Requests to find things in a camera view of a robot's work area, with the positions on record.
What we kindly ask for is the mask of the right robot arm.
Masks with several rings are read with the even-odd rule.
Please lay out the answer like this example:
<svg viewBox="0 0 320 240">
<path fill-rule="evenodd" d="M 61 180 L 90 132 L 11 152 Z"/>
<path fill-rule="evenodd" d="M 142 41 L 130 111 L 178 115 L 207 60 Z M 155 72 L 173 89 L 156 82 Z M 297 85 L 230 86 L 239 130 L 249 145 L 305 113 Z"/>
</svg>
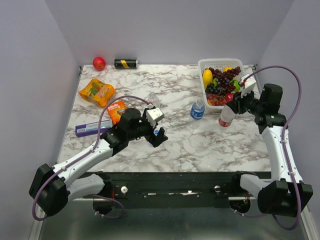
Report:
<svg viewBox="0 0 320 240">
<path fill-rule="evenodd" d="M 254 122 L 267 147 L 271 183 L 261 180 L 256 174 L 240 171 L 230 183 L 230 191 L 241 196 L 252 194 L 263 214 L 297 217 L 313 195 L 313 188 L 300 176 L 289 143 L 288 120 L 280 114 L 282 87 L 267 83 L 259 99 L 253 92 L 234 94 L 226 105 L 235 114 L 246 112 L 254 115 Z"/>
</svg>

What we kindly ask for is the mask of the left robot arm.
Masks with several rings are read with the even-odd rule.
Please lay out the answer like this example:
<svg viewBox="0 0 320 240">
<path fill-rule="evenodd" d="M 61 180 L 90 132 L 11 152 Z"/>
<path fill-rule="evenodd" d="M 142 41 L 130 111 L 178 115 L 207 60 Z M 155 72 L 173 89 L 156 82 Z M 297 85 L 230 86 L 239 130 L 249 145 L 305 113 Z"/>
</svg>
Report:
<svg viewBox="0 0 320 240">
<path fill-rule="evenodd" d="M 144 137 L 154 148 L 167 141 L 164 128 L 161 127 L 157 134 L 154 133 L 164 116 L 161 109 L 153 105 L 145 108 L 144 112 L 128 108 L 119 122 L 98 136 L 90 147 L 52 167 L 46 163 L 41 165 L 29 189 L 29 195 L 33 198 L 33 218 L 41 221 L 36 214 L 36 207 L 40 207 L 47 217 L 51 217 L 72 200 L 86 196 L 107 197 L 111 185 L 106 178 L 98 173 L 88 177 L 82 175 L 125 149 L 130 141 Z"/>
</svg>

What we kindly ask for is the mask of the red bottle cap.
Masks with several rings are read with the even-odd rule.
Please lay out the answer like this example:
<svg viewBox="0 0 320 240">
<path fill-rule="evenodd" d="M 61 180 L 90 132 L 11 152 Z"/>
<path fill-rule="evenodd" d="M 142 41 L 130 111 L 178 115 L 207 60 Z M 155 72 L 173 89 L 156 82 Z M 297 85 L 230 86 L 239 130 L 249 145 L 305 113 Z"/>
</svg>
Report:
<svg viewBox="0 0 320 240">
<path fill-rule="evenodd" d="M 221 127 L 227 128 L 231 125 L 232 122 L 224 121 L 221 118 L 218 119 L 218 123 Z"/>
</svg>

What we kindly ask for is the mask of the red label plastic bottle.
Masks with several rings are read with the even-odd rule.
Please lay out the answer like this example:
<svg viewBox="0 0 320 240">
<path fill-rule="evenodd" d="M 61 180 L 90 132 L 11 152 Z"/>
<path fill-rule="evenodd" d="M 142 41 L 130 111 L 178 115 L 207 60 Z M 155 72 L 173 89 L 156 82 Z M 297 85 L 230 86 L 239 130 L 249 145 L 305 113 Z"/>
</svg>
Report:
<svg viewBox="0 0 320 240">
<path fill-rule="evenodd" d="M 222 111 L 221 111 L 221 114 L 220 114 L 220 117 L 222 120 L 224 120 L 225 122 L 231 122 L 234 120 L 236 114 L 233 113 L 233 111 L 228 107 L 228 106 L 224 106 Z"/>
</svg>

